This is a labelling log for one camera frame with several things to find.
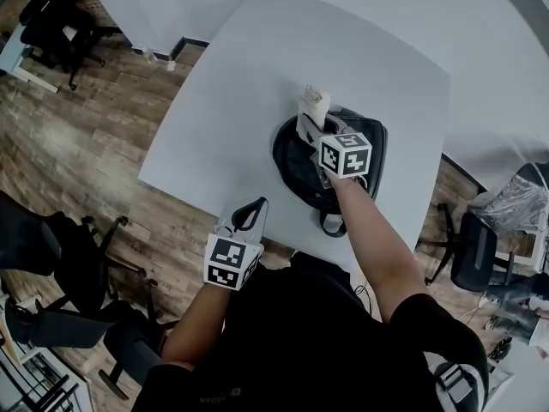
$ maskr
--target backpack handle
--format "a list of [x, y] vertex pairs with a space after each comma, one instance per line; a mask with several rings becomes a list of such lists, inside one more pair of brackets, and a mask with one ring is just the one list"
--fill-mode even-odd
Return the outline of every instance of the backpack handle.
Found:
[[347, 233], [347, 227], [345, 226], [345, 222], [342, 222], [341, 226], [337, 231], [335, 232], [329, 232], [326, 227], [324, 227], [324, 222], [326, 221], [326, 217], [328, 216], [327, 212], [324, 212], [323, 210], [320, 211], [320, 227], [323, 229], [323, 232], [326, 233], [329, 237], [332, 238], [341, 238], [343, 235]]

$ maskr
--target plastic bag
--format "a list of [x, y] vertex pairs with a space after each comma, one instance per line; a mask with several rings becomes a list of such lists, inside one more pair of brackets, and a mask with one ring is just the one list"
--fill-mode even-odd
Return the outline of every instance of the plastic bag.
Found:
[[545, 211], [549, 193], [536, 167], [528, 163], [503, 189], [479, 194], [468, 210], [497, 235], [530, 223]]

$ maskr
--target black and white qr-like pattern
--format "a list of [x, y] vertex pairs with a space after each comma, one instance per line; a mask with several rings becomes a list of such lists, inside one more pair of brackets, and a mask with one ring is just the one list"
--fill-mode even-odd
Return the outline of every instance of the black and white qr-like pattern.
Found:
[[230, 265], [231, 267], [240, 269], [245, 250], [245, 245], [218, 238], [210, 260], [215, 263]]
[[238, 273], [235, 271], [218, 269], [213, 265], [208, 266], [208, 280], [217, 282], [230, 288], [236, 288], [238, 282]]
[[350, 134], [348, 136], [334, 136], [335, 140], [341, 144], [343, 148], [358, 147], [360, 145], [366, 145], [358, 134]]
[[250, 267], [248, 267], [248, 269], [244, 272], [244, 279], [242, 280], [242, 285], [244, 285], [244, 283], [246, 281], [248, 281], [248, 278], [251, 276], [251, 274], [254, 272], [254, 270], [256, 269], [257, 267], [257, 263], [259, 262], [259, 255], [256, 256], [256, 259], [254, 259], [252, 262], [251, 262], [251, 265]]
[[322, 165], [327, 167], [330, 171], [337, 173], [337, 167], [340, 164], [340, 152], [323, 142], [322, 147]]
[[366, 169], [368, 161], [368, 149], [359, 151], [350, 151], [345, 154], [345, 164], [343, 165], [343, 175], [362, 173]]

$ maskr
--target black backpack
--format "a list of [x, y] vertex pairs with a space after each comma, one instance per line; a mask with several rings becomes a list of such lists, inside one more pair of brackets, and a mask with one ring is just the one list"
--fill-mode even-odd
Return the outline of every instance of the black backpack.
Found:
[[[385, 163], [387, 130], [379, 121], [365, 118], [347, 109], [342, 109], [340, 112], [329, 112], [329, 115], [343, 120], [356, 132], [363, 133], [370, 141], [372, 146], [370, 170], [364, 176], [367, 185], [364, 185], [364, 182], [360, 182], [360, 184], [375, 200]], [[326, 131], [331, 128], [329, 115], [326, 117]], [[295, 116], [279, 129], [273, 146], [274, 161], [286, 186], [309, 206], [320, 210], [320, 226], [323, 231], [330, 237], [339, 238], [347, 233], [345, 223], [341, 224], [336, 232], [329, 232], [324, 227], [328, 214], [341, 214], [335, 191], [333, 188], [324, 189], [320, 178], [318, 178], [317, 168], [311, 160], [316, 151], [299, 137], [296, 131], [297, 122], [298, 117]]]

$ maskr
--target white cube marker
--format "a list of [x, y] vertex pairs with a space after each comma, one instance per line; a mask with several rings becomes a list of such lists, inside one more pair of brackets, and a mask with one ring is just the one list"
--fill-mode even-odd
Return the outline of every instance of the white cube marker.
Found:
[[204, 257], [204, 282], [240, 290], [256, 269], [262, 252], [260, 244], [247, 244], [211, 233]]
[[319, 140], [318, 163], [340, 179], [368, 173], [371, 144], [362, 133], [323, 136]]

